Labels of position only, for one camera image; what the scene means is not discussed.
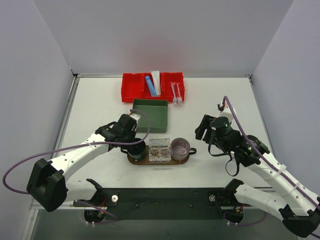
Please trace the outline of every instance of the white wall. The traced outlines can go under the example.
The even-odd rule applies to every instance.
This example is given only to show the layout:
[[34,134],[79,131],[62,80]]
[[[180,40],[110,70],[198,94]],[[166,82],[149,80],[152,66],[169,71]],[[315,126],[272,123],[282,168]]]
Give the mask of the white wall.
[[293,0],[35,0],[77,74],[252,74]]
[[252,84],[275,156],[320,194],[319,0],[293,2]]
[[[52,150],[73,80],[33,0],[0,2],[0,176],[19,160]],[[26,190],[35,161],[9,175]],[[31,197],[0,184],[0,235],[20,239]]]

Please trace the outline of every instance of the wooden board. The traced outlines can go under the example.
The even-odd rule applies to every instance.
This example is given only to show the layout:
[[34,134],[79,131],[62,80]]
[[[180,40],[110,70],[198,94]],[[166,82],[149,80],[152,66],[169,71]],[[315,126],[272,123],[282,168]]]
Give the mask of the wooden board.
[[140,161],[136,161],[133,159],[129,154],[127,154],[127,158],[130,163],[133,165],[181,165],[185,164],[189,160],[189,155],[182,161],[177,161],[173,158],[171,158],[171,161],[149,161],[149,146],[146,146],[146,157]]

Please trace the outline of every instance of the zip tie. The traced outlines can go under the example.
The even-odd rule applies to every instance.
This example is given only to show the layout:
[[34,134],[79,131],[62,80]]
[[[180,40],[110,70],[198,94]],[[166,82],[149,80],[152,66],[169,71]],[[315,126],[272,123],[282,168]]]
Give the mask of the zip tie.
[[230,152],[230,155],[231,155],[232,161],[236,162],[235,152],[234,152],[234,151],[231,151],[231,152]]
[[279,177],[280,174],[281,174],[284,170],[286,170],[286,169],[287,169],[287,166],[284,165],[284,164],[282,164],[282,165],[280,166],[279,170],[278,170],[275,174],[273,174],[272,176],[266,177],[264,180],[265,180],[265,181],[274,180],[274,179],[276,179],[277,177]]
[[84,141],[85,143],[87,143],[91,148],[92,148],[92,150],[94,150],[95,148],[91,145],[91,143],[90,142],[88,142],[88,141]]
[[299,181],[297,181],[297,182],[295,183],[295,186],[294,186],[289,192],[281,195],[280,197],[283,198],[284,196],[290,195],[290,194],[291,194],[294,190],[296,190],[296,188],[299,187],[300,185],[301,185],[301,183],[300,183]]

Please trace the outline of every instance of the green box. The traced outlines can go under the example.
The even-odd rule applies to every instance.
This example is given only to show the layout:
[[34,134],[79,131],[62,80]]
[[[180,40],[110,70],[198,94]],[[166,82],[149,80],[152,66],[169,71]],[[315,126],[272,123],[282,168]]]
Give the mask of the green box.
[[[134,99],[133,109],[141,110],[148,117],[150,122],[150,133],[166,133],[168,127],[168,101]],[[144,116],[141,116],[137,131],[146,133],[148,124]]]

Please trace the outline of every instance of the glass cup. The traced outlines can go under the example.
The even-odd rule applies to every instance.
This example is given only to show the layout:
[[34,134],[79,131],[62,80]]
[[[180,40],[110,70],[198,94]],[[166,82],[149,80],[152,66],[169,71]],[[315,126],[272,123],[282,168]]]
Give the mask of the glass cup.
[[196,153],[197,149],[190,147],[190,143],[184,138],[179,137],[171,142],[171,157],[177,161],[183,161],[188,155]]

